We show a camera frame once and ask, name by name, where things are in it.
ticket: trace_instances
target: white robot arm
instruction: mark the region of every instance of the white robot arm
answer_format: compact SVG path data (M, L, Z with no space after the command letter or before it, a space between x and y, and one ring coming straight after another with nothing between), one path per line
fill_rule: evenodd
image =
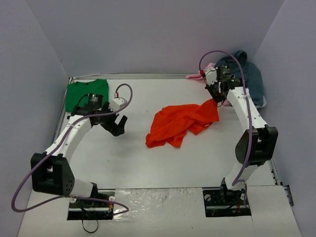
M228 100L234 108L244 134L236 145L235 153L237 162L232 171L224 178L222 185L229 191L240 191L244 189L251 174L267 160L272 158L272 154L277 141L277 129L269 127L267 122L260 116L257 108L249 96L246 88L246 95L242 87L242 81L230 74L228 65L220 68L209 68L205 71L206 89L210 92L215 102L219 103ZM242 174L238 177L244 183L236 183L236 178L242 169L249 141L249 117L246 103L248 97L251 121L252 121L252 145L248 164L246 164Z
M46 154L51 157L32 174L33 189L36 192L60 195L64 197L97 198L98 189L94 183L76 179L70 169L71 157L83 136L94 125L100 124L114 136L124 133L127 117L123 116L119 124L115 123L118 111L127 101L116 96L110 103L103 105L103 96L88 94L88 103L83 107L76 106L69 122L56 141L43 153L35 153L31 159L31 167L37 165ZM98 114L112 113L109 116Z

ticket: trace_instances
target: white wall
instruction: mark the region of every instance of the white wall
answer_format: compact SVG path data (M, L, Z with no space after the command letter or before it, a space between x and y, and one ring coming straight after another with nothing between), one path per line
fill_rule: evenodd
M263 115L279 130L276 167L307 237L316 236L315 10L315 0L286 0L254 58L268 102Z
M11 198L30 170L30 159L51 143L67 78L24 0L0 6L0 236L16 236L23 214ZM18 197L26 207L31 183Z
M67 75L79 76L197 72L212 49L244 49L252 58L283 0L27 2Z

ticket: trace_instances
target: orange cloth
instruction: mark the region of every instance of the orange cloth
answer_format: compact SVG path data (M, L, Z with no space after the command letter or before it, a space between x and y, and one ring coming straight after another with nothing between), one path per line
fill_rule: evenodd
M163 146L166 142L181 147L187 130L197 135L213 122L219 121L213 99L202 105L171 105L156 113L150 133L146 136L147 147Z

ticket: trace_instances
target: white table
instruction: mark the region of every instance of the white table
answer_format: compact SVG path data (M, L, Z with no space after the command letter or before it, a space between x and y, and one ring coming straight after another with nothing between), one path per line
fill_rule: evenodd
M275 186L268 163L248 182L252 217L205 217L201 187L218 187L236 161L235 144L242 130L232 108L219 108L221 121L197 136L188 132L179 149L169 144L146 147L155 113L168 105L203 103L210 98L203 83L108 82L110 96L121 83L133 88L132 103L121 112L128 117L125 134L113 137L101 126L93 127L76 149L71 168L76 178L95 182L100 189L116 189L117 201L131 211L101 221L94 236L300 236L283 187ZM127 88L119 93L129 97ZM32 192L29 205L49 196ZM26 213L19 236L86 236L81 222L66 221L67 206L61 199Z

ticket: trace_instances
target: green cloth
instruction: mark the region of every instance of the green cloth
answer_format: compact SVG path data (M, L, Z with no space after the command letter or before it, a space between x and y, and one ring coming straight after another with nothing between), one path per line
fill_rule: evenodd
M97 79L91 82L75 82L67 87L66 112L72 112L80 98L89 93L103 95L103 103L109 100L109 84L107 80ZM84 97L79 106L84 106L88 102L88 97Z

